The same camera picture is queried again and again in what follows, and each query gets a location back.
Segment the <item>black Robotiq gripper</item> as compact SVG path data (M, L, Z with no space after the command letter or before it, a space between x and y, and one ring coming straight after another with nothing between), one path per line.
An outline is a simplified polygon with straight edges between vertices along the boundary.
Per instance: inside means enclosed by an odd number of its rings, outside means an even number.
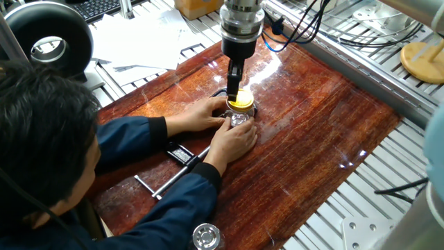
M250 58L256 48L257 41L234 42L226 37L222 38L221 50L230 59L227 73L228 101L236 101L239 91L239 83L244 72L245 59Z

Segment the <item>person's left hand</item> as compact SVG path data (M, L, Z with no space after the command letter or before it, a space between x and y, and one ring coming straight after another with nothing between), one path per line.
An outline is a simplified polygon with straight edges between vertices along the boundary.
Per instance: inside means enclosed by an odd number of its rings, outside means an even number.
M222 125L224 118L214 117L213 112L224 108L225 97L210 97L194 103L186 111L165 117L167 137L184 132L199 132Z

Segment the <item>person's right hand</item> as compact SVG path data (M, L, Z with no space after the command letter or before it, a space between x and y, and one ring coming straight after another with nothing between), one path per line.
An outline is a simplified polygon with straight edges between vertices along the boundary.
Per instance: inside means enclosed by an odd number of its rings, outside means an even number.
M212 138L210 149L204 163L216 168L220 176L224 174L229 163L242 157L251 150L258 139L255 118L231 128L231 120L227 118L213 118L220 128Z

